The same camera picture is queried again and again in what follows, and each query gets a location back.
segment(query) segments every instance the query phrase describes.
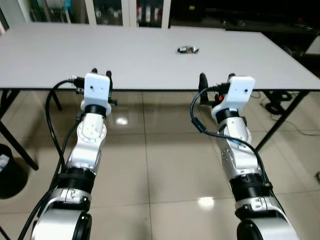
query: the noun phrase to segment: black trash bin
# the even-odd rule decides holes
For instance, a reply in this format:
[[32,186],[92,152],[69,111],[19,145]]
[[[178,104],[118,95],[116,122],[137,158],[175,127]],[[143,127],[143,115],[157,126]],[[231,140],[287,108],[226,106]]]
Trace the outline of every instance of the black trash bin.
[[0,168],[0,199],[8,199],[18,194],[27,184],[28,173],[18,164],[11,149],[0,144],[0,157],[8,159],[5,166]]

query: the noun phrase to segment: white table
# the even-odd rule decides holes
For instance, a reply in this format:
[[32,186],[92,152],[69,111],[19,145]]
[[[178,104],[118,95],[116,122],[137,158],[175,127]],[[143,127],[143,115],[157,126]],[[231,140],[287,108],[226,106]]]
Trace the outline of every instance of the white table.
[[[200,48],[199,53],[178,53],[184,45]],[[316,76],[261,33],[26,23],[0,37],[0,89],[4,90],[0,118],[19,91],[48,90],[72,75],[84,76],[92,68],[100,73],[111,70],[114,90],[192,91],[204,72],[211,86],[225,82],[230,73],[254,77],[255,89],[264,91],[271,101],[269,91],[300,91],[257,150],[310,91],[320,90]],[[38,169],[1,121],[0,132]]]

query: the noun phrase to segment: black table leg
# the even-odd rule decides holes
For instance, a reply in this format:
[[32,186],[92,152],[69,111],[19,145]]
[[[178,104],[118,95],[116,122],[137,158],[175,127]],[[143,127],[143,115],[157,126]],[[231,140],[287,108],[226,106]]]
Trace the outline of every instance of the black table leg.
[[52,93],[52,97],[53,97],[53,100],[54,100],[54,102],[55,102],[56,107],[58,108],[58,110],[59,110],[59,111],[62,111],[62,106],[61,106],[61,104],[60,104],[60,102],[59,102],[58,96],[57,96],[57,94],[56,94],[55,91]]
[[[16,99],[18,94],[20,93],[19,90],[12,90],[8,95],[9,91],[4,90],[4,95],[1,96],[0,100],[0,119],[4,116],[8,108],[11,106],[13,101]],[[8,140],[8,142],[14,147],[14,149],[21,155],[21,157],[25,160],[29,166],[34,169],[38,170],[39,167],[36,162],[32,160],[32,158],[28,155],[28,153],[24,150],[24,148],[19,144],[19,142],[15,139],[14,136],[9,132],[6,126],[0,120],[0,133]]]
[[276,121],[276,123],[273,125],[273,127],[268,131],[268,133],[264,136],[264,138],[261,140],[261,142],[255,148],[257,151],[259,151],[266,144],[266,142],[272,137],[272,135],[284,123],[284,121],[287,119],[287,117],[289,117],[289,115],[298,106],[298,104],[302,101],[302,99],[304,99],[304,97],[308,95],[308,93],[309,93],[308,90],[303,90],[303,91],[299,92],[299,94],[295,97],[295,99],[292,101],[290,106],[283,112],[283,114],[279,118],[279,120]]
[[38,164],[32,160],[32,158],[28,155],[28,153],[24,150],[24,148],[19,144],[19,142],[15,139],[15,137],[12,136],[12,134],[9,132],[9,130],[1,121],[0,121],[0,133],[2,133],[2,135],[8,140],[8,142],[12,145],[12,147],[14,147],[14,149],[21,155],[23,160],[25,160],[25,162],[29,164],[29,166],[33,170],[39,169]]

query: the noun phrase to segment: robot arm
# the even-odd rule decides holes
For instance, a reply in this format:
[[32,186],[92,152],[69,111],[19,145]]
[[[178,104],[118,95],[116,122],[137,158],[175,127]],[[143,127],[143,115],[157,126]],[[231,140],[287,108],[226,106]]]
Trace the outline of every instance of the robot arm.
[[[202,97],[202,105],[213,107],[211,115],[218,124],[220,137],[216,137],[221,151],[222,168],[235,198],[235,215],[241,220],[237,227],[237,239],[298,240],[272,191],[263,163],[262,166],[259,164],[259,155],[248,147],[252,140],[251,133],[246,119],[239,114],[248,102],[254,84],[252,77],[231,74],[227,83],[213,87],[218,92],[215,101],[210,102],[206,94],[198,94]],[[199,90],[207,86],[206,76],[202,73],[199,84],[202,89]],[[192,122],[201,132],[207,133],[197,121]]]
[[58,177],[44,209],[34,224],[32,240],[88,240],[92,218],[91,191],[101,160],[100,147],[104,144],[107,128],[105,118],[111,113],[108,102],[111,74],[102,76],[88,73],[78,78],[77,88],[84,88],[83,121],[77,127],[77,143],[66,170]]

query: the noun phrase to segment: tile floor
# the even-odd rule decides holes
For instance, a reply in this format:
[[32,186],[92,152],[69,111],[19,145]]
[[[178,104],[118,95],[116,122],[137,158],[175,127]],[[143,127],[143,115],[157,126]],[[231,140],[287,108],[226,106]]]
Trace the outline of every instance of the tile floor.
[[[46,95],[23,92],[3,118],[39,163],[39,171],[30,171],[18,195],[0,200],[0,225],[13,240],[46,191],[58,160],[45,120]],[[62,142],[82,96],[69,92],[58,96],[64,109],[59,112],[52,104],[51,111]],[[219,149],[215,139],[198,133],[190,122],[194,93],[115,92],[113,96],[118,106],[106,121],[109,135],[92,192],[91,239],[235,240],[239,220]],[[274,124],[260,106],[263,98],[251,98],[243,110],[254,146]],[[195,113],[208,129],[216,129],[209,109],[197,108]],[[288,120],[306,134],[320,134],[320,94],[307,96]],[[75,141],[74,134],[66,156]],[[7,141],[0,136],[0,143]],[[261,156],[300,239],[319,240],[320,184],[314,175],[320,171],[320,136],[302,135],[286,122]],[[213,206],[201,207],[202,197],[212,197]]]

